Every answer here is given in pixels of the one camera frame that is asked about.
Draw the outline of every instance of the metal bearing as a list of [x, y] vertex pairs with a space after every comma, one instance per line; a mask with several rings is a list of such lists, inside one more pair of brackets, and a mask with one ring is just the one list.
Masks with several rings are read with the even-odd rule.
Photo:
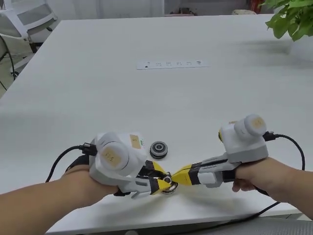
[[164, 193], [164, 194], [171, 194], [178, 187], [178, 183], [175, 183], [175, 182], [172, 181], [172, 176], [171, 176], [170, 172], [167, 172], [166, 176], [162, 180], [164, 180], [165, 182], [171, 184], [171, 186], [168, 189], [162, 191], [162, 193]]
[[155, 159], [162, 159], [167, 155], [167, 145], [162, 141], [156, 141], [151, 144], [150, 155]]

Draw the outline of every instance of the electrical outlet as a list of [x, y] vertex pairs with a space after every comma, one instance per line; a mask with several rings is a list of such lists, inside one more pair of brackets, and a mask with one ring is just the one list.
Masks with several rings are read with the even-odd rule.
[[209, 67], [208, 63], [203, 60], [187, 60], [187, 61], [146, 61], [138, 62], [138, 70], [154, 70], [154, 69], [182, 69], [182, 68], [201, 68]]

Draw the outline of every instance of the hand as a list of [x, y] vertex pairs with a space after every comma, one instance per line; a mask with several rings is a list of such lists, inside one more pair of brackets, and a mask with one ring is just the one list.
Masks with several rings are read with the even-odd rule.
[[233, 183], [234, 192], [254, 190], [254, 186], [265, 190], [279, 202], [288, 202], [288, 184], [297, 171], [281, 162], [267, 157], [255, 163], [240, 165]]
[[60, 179], [67, 184], [77, 199], [78, 207], [91, 206], [109, 194], [118, 191], [117, 186], [102, 185], [89, 175], [88, 165], [78, 165], [68, 170]]

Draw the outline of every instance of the white table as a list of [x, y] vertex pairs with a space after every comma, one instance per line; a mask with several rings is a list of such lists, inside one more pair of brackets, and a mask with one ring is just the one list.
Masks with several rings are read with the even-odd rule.
[[[63, 21], [0, 100], [0, 193], [43, 182], [66, 148], [104, 131], [140, 131], [147, 147], [169, 146], [169, 171], [224, 152], [223, 123], [260, 114], [268, 129], [302, 146], [313, 170], [313, 67], [286, 54], [265, 16]], [[138, 61], [201, 59], [209, 68], [136, 70]], [[289, 141], [268, 144], [300, 167]], [[72, 152], [54, 174], [77, 157]], [[109, 196], [56, 223], [50, 233], [81, 234], [243, 217], [273, 201], [258, 192], [179, 186], [172, 195]], [[281, 204], [265, 215], [296, 213]]]

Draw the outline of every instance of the sticker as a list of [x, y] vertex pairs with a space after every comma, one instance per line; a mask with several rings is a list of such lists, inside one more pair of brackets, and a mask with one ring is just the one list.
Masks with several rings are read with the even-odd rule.
[[107, 147], [101, 155], [104, 160], [106, 160], [108, 164], [110, 164], [114, 168], [116, 168], [122, 160], [121, 157], [117, 155], [110, 147]]
[[264, 121], [262, 118], [257, 117], [254, 120], [252, 120], [251, 124], [255, 129], [259, 129], [264, 125]]
[[141, 149], [139, 137], [135, 135], [130, 135], [130, 137], [131, 137], [132, 147], [136, 149]]

